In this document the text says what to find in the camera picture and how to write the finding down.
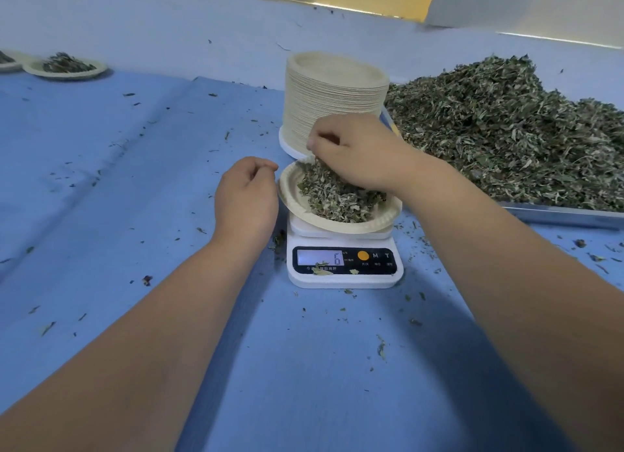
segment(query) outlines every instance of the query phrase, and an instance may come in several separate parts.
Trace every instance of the scale weighing platform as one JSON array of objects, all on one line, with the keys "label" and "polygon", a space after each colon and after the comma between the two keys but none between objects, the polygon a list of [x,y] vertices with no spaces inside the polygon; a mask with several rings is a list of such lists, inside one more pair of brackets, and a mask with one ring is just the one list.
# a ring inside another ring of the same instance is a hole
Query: scale weighing platform
[{"label": "scale weighing platform", "polygon": [[300,288],[391,288],[403,263],[390,225],[370,234],[337,234],[292,213],[288,217],[288,277]]}]

